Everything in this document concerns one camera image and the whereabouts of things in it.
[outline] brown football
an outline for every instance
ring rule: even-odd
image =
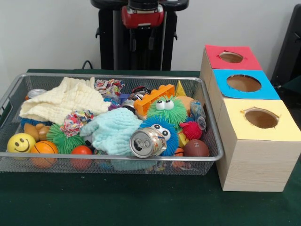
[[[207,145],[200,140],[191,140],[184,147],[184,156],[188,157],[208,157],[209,150]]]

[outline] white cloth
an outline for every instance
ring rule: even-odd
[[[105,113],[111,103],[103,101],[102,95],[94,89],[94,83],[94,77],[87,81],[65,77],[58,87],[25,101],[20,117],[62,125],[73,111],[90,110],[94,115]]]

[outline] yellow box top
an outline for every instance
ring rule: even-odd
[[[224,102],[238,139],[301,141],[301,131],[282,100],[225,98]]]

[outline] stacked boxes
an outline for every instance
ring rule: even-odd
[[[225,154],[224,191],[283,191],[301,153],[301,132],[249,47],[206,46],[205,81]]]

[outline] smiley face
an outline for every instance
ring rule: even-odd
[[[36,144],[32,136],[26,133],[13,135],[8,141],[8,152],[29,153],[31,148]]]

